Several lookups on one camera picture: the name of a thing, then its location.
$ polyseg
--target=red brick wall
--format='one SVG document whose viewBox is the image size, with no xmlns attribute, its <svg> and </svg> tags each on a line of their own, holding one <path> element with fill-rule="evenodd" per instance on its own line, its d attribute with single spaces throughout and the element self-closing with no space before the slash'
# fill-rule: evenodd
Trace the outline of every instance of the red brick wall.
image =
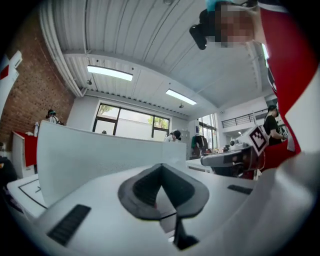
<svg viewBox="0 0 320 256">
<path fill-rule="evenodd" d="M 64 123 L 74 103 L 74 95 L 64 85 L 42 35 L 39 15 L 31 14 L 7 49 L 9 59 L 19 50 L 22 62 L 19 76 L 5 102 L 0 120 L 0 142 L 11 150 L 12 131 L 33 132 L 35 122 L 54 109 Z"/>
</svg>

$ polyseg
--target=white bottle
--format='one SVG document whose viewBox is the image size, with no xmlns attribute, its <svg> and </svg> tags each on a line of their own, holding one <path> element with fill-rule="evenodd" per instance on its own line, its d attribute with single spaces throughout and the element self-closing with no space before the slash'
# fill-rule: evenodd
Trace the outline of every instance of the white bottle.
<svg viewBox="0 0 320 256">
<path fill-rule="evenodd" d="M 39 123 L 38 122 L 35 122 L 35 127 L 34 127 L 34 133 L 33 133 L 33 136 L 34 137 L 38 137 L 38 131 L 39 131 Z"/>
</svg>

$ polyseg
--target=black rubber pad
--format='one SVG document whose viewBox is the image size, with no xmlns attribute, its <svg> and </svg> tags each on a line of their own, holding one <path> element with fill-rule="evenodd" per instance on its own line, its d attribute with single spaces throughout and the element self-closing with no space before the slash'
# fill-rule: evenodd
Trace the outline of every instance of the black rubber pad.
<svg viewBox="0 0 320 256">
<path fill-rule="evenodd" d="M 77 204 L 47 235 L 62 246 L 66 246 L 91 208 Z"/>
<path fill-rule="evenodd" d="M 237 191 L 246 195 L 250 195 L 253 190 L 252 188 L 247 188 L 247 187 L 237 186 L 237 185 L 230 185 L 228 186 L 228 189 Z"/>
</svg>

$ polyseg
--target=black t-shirt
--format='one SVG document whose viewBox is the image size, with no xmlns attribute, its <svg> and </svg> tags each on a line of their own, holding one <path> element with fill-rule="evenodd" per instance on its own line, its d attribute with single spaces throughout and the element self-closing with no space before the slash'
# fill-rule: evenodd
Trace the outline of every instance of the black t-shirt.
<svg viewBox="0 0 320 256">
<path fill-rule="evenodd" d="M 274 129 L 276 130 L 277 133 L 279 133 L 279 127 L 278 127 L 277 121 L 272 115 L 267 116 L 263 127 L 266 134 L 268 135 L 270 135 L 271 130 L 274 130 Z M 269 146 L 280 144 L 281 142 L 282 141 L 279 138 L 273 138 L 272 136 L 270 136 L 269 138 Z"/>
</svg>

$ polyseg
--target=balcony railing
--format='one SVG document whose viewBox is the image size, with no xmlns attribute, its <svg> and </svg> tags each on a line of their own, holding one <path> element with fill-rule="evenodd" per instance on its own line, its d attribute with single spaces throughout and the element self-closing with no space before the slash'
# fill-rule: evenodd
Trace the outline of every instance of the balcony railing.
<svg viewBox="0 0 320 256">
<path fill-rule="evenodd" d="M 257 115 L 263 115 L 264 111 L 266 111 L 268 109 L 263 109 L 260 111 L 255 112 L 254 114 Z M 251 123 L 254 122 L 254 114 L 245 114 L 236 118 L 232 118 L 232 119 L 228 119 L 225 121 L 222 121 L 222 127 L 223 128 L 227 128 L 227 127 L 232 127 L 232 126 L 239 126 L 239 125 L 243 125 L 243 124 L 247 124 L 247 123 Z"/>
</svg>

